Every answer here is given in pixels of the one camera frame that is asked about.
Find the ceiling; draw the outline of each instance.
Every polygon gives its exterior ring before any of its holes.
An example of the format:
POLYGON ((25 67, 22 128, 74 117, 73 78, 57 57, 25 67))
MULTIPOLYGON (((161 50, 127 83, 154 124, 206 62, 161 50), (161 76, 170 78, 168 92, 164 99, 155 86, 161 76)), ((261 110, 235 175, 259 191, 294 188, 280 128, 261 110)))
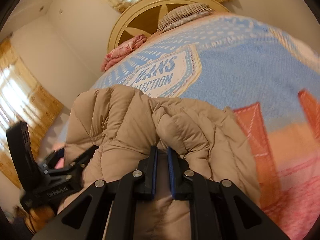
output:
POLYGON ((0 42, 22 26, 45 15, 52 0, 20 0, 0 32, 0 42))

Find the striped pillow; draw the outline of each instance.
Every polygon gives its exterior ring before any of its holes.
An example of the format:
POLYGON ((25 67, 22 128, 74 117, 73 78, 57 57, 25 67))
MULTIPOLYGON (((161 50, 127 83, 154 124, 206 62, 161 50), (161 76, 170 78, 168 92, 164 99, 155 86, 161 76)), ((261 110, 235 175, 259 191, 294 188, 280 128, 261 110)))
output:
POLYGON ((179 21, 185 17, 201 12, 212 12, 209 5, 203 3, 191 3, 180 6, 167 13, 158 23, 157 32, 162 31, 168 25, 179 21))

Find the white label patch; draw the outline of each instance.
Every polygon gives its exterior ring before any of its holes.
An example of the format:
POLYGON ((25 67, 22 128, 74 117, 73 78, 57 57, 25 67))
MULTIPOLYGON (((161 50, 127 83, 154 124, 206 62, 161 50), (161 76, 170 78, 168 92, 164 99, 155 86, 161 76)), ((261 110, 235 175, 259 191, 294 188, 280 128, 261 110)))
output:
POLYGON ((195 46, 188 45, 135 69, 123 84, 153 98, 177 97, 197 80, 201 68, 195 46))

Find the pink fabric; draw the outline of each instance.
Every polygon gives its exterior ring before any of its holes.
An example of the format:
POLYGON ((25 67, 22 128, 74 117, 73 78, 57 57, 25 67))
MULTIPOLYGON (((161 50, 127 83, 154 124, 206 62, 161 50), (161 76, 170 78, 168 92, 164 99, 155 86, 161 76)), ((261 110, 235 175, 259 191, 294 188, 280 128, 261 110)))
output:
POLYGON ((100 70, 102 72, 107 71, 109 68, 111 68, 114 64, 118 63, 122 59, 124 59, 126 56, 128 56, 130 53, 135 51, 137 48, 139 48, 143 43, 145 43, 147 40, 147 37, 143 34, 134 36, 132 39, 125 41, 121 45, 119 45, 117 48, 110 51, 104 58, 100 70))

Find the triangular cutout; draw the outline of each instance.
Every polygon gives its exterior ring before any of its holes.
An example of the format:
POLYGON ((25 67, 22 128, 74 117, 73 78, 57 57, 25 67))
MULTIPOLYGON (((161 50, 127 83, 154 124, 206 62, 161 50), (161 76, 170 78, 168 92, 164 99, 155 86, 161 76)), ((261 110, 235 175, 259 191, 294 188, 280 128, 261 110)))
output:
POLYGON ((84 198, 81 203, 79 203, 79 205, 77 205, 62 219, 62 223, 74 229, 79 229, 91 203, 91 200, 91 196, 87 196, 86 198, 84 198))
POLYGON ((240 197, 234 196, 234 200, 245 229, 262 223, 261 218, 240 197))

